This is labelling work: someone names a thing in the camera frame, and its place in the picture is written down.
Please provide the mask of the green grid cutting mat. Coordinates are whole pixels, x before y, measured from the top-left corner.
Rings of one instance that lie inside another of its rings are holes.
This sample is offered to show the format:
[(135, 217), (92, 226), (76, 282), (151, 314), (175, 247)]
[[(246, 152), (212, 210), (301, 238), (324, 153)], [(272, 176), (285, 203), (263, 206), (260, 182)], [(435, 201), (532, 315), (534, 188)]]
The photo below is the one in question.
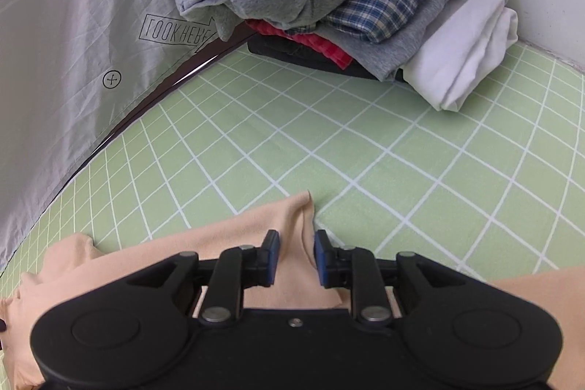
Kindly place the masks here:
[(584, 77), (527, 45), (457, 113), (401, 83), (238, 49), (82, 169), (1, 275), (9, 295), (73, 232), (110, 253), (308, 191), (315, 225), (391, 258), (496, 280), (584, 261)]

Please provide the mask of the folded white shirt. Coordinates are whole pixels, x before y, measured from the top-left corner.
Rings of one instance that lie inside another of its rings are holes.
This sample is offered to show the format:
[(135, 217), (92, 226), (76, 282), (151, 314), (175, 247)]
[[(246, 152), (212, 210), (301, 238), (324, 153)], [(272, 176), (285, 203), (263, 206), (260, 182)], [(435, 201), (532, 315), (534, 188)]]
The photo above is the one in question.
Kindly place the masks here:
[(507, 0), (450, 0), (404, 64), (404, 80), (434, 110), (457, 112), (517, 41)]

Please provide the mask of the folded red garment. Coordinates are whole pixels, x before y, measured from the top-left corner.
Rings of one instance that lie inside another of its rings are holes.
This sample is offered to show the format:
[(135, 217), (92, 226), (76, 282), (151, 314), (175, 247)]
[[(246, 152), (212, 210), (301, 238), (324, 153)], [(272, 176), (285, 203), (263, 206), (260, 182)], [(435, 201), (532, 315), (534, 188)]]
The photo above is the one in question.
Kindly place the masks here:
[(322, 54), (325, 58), (332, 60), (339, 68), (345, 70), (352, 62), (353, 57), (335, 43), (330, 42), (316, 34), (287, 34), (264, 20), (247, 20), (246, 25), (260, 35), (275, 35), (276, 37), (288, 39)]

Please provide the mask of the beige long sleeve shirt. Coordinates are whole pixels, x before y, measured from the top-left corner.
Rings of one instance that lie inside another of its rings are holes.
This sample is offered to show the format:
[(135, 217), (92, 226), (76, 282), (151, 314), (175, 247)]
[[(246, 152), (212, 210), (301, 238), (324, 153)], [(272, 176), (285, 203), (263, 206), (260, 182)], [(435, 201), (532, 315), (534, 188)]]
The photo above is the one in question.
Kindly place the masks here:
[[(412, 251), (394, 261), (394, 320), (360, 324), (325, 289), (308, 193), (229, 220), (99, 253), (86, 235), (46, 250), (1, 303), (15, 389), (580, 389), (584, 270), (482, 282)], [(240, 320), (198, 320), (201, 261), (280, 235), (271, 287)]]

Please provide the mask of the folded light grey garment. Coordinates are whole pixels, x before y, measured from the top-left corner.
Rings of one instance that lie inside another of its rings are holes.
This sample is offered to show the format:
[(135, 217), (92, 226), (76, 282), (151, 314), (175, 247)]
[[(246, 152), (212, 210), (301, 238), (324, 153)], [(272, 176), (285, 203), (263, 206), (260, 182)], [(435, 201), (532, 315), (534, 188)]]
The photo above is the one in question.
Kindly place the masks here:
[(324, 25), (319, 26), (315, 32), (339, 46), (377, 80), (386, 81), (415, 55), (422, 45), (427, 27), (439, 16), (449, 1), (423, 0), (404, 28), (380, 43), (361, 41)]

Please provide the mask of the folded black garment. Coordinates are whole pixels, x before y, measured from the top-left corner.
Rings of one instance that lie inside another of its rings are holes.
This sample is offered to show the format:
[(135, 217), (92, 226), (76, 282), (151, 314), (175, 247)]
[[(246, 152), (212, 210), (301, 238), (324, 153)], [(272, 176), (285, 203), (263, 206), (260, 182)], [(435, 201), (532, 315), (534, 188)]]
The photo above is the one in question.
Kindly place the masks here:
[(283, 63), (291, 63), (309, 69), (341, 74), (350, 77), (374, 80), (370, 73), (357, 60), (353, 60), (345, 69), (340, 68), (333, 60), (309, 46), (278, 37), (277, 35), (254, 35), (247, 42), (249, 52), (257, 56), (276, 59)]

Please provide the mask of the grey printed backdrop sheet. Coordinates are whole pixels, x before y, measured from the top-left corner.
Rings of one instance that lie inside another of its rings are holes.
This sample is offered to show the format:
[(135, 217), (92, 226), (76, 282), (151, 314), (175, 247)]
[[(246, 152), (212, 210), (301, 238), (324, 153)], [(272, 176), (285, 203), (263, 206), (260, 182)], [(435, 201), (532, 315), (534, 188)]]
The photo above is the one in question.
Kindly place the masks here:
[(176, 0), (1, 0), (1, 259), (166, 79), (226, 56)]

